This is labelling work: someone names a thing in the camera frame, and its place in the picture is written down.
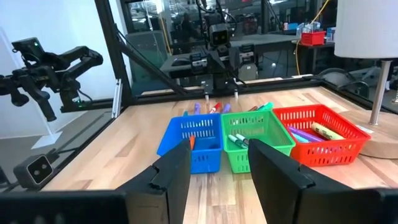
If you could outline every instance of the chair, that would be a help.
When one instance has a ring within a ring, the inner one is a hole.
[[[348,90],[369,98],[369,85],[362,80],[355,79],[352,74],[344,69],[328,68],[320,72],[316,77],[336,85],[339,90]]]

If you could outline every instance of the lamp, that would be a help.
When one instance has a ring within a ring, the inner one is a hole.
[[[397,0],[340,0],[337,7],[335,55],[379,58],[381,75],[370,124],[376,125],[391,60],[398,57]]]

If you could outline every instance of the blue marker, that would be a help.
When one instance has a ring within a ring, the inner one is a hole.
[[[296,138],[297,141],[302,142],[302,143],[310,143],[310,141],[308,139],[305,139],[305,138],[299,136],[298,134],[294,134],[294,133],[292,133],[292,134]]]

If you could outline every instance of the red basket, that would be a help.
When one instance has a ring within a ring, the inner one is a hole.
[[[355,160],[365,142],[371,138],[325,105],[277,108],[274,109],[274,113],[290,135],[292,133],[288,127],[292,126],[323,138],[311,129],[312,123],[317,122],[345,138],[344,140],[301,143],[293,137],[296,146],[292,149],[290,156],[306,166],[349,164]]]
[[[306,46],[323,45],[325,43],[325,31],[302,33],[301,44]]]

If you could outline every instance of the wooden tabletop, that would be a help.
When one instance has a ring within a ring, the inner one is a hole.
[[[202,113],[209,106],[197,100]],[[274,102],[275,107],[323,103],[338,113],[362,110],[322,88],[274,91],[211,99],[231,103],[232,112]],[[105,129],[83,152],[64,168],[44,190],[115,189],[133,178],[158,155],[156,150],[174,116],[193,112],[196,101],[179,101],[133,106]],[[345,166],[317,167],[315,170],[353,188],[398,187],[398,162],[359,156]],[[223,152],[221,169],[215,174],[192,175],[184,223],[266,223],[250,174],[232,174]]]

